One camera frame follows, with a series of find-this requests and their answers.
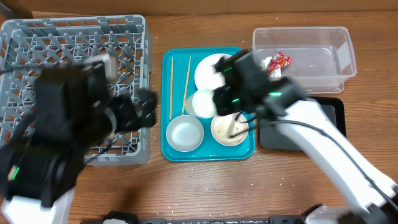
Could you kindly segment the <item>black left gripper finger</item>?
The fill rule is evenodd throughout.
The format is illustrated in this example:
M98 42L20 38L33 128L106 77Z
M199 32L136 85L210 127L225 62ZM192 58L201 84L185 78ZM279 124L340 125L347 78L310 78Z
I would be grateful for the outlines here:
M140 108L138 117L138 128L151 128L156 124L155 108Z
M146 89L138 90L139 107L141 109L155 109L157 106L157 95L153 91Z

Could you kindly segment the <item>white cup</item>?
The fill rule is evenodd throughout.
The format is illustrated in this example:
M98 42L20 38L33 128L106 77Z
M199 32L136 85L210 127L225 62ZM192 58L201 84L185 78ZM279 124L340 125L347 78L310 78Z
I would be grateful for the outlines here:
M212 118L216 114L213 102L214 91L209 89L197 90L185 102L185 112L197 118Z

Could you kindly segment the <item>small white bowl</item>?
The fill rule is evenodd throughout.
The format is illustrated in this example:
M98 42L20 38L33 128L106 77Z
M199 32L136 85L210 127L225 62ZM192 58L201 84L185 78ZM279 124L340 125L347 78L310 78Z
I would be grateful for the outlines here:
M249 125L242 114L234 113L227 116L216 115L211 121L211 134L224 146L237 146L248 136Z

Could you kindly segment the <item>white paper napkin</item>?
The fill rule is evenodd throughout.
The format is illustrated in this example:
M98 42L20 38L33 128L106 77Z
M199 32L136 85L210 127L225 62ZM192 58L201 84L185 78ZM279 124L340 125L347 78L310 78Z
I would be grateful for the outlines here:
M264 60L262 60L260 63L262 70L267 73L268 77L271 80L277 80L282 78L281 68L275 68L271 70L271 62L272 62L272 57L266 57Z

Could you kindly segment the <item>red snack wrapper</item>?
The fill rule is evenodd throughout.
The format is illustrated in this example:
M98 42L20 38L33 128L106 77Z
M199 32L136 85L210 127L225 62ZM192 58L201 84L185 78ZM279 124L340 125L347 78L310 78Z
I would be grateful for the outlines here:
M273 56L270 64L268 65L266 72L268 74L271 74L274 70L282 69L282 68L290 65L291 63L292 63L291 57L286 56L282 52L277 52Z

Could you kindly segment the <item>cooked rice leftovers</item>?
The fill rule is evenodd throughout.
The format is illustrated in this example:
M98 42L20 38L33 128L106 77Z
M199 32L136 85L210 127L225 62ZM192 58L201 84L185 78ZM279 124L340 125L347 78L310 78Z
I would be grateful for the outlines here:
M225 146L235 146L242 143L245 138L246 134L239 134L233 138L231 135L235 135L240 133L244 130L243 125L236 123L236 124L219 124L215 127L215 139L222 145Z

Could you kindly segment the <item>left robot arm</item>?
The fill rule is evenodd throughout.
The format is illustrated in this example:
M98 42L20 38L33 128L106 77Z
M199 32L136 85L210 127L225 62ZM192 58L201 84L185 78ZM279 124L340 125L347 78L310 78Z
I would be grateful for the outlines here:
M87 150L155 125L157 96L112 96L102 63L45 68L34 88L34 110L1 149L1 210L10 223L66 223Z

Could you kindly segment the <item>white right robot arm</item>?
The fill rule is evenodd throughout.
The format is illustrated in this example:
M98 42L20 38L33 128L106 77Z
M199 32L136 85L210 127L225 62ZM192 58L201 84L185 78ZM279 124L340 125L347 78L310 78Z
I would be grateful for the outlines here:
M243 82L214 91L218 114L255 112L294 142L334 183L346 208L319 206L304 223L397 223L397 183L368 162L291 80Z

